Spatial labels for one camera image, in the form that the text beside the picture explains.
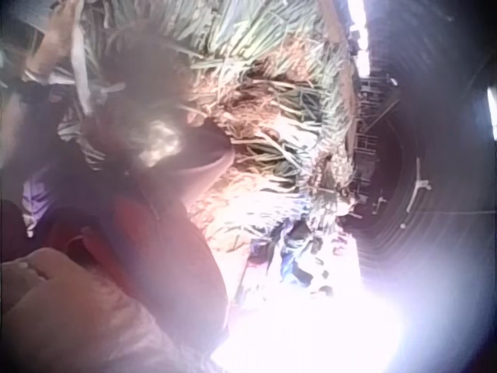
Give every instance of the finger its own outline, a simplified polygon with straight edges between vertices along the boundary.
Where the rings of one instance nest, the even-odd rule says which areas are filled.
[[[84,4],[84,0],[65,0],[65,12],[70,17],[79,16]]]

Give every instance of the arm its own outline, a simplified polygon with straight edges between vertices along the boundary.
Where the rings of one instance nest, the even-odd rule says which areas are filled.
[[[19,203],[22,183],[58,141],[56,128],[68,100],[51,99],[46,82],[55,65],[71,48],[71,28],[78,1],[61,2],[38,51],[26,61],[26,76],[19,82],[2,117],[2,198]]]

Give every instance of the vendor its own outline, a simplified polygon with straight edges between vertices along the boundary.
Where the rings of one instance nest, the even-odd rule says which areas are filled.
[[[228,301],[221,272],[186,206],[233,162],[231,143],[212,123],[186,126],[182,150],[147,168],[134,157],[136,148],[113,138],[111,129],[118,126],[105,125],[112,117],[92,118],[89,123],[104,125],[90,131],[90,140],[112,162],[91,170],[78,144],[57,134],[74,90],[47,84],[70,54],[77,4],[59,2],[3,113],[2,272],[8,276],[2,279],[2,342],[14,360],[31,368],[38,361],[46,371],[105,371],[95,367],[111,366],[114,357],[132,358],[119,349],[132,351],[133,343],[147,345],[151,338],[158,348],[157,338],[166,334],[178,346],[208,352],[224,332]],[[146,119],[157,123],[161,113]],[[33,218],[32,237],[23,208]],[[50,249],[39,252],[43,247]],[[116,290],[99,290],[102,281]],[[100,338],[116,333],[113,339],[119,339],[126,320],[139,324],[131,314],[109,315],[123,306],[119,299],[162,331],[150,326],[155,334],[147,336],[144,327],[129,345],[121,340],[113,350],[102,342],[106,349],[98,350]],[[64,362],[60,369],[54,368],[57,359]]]

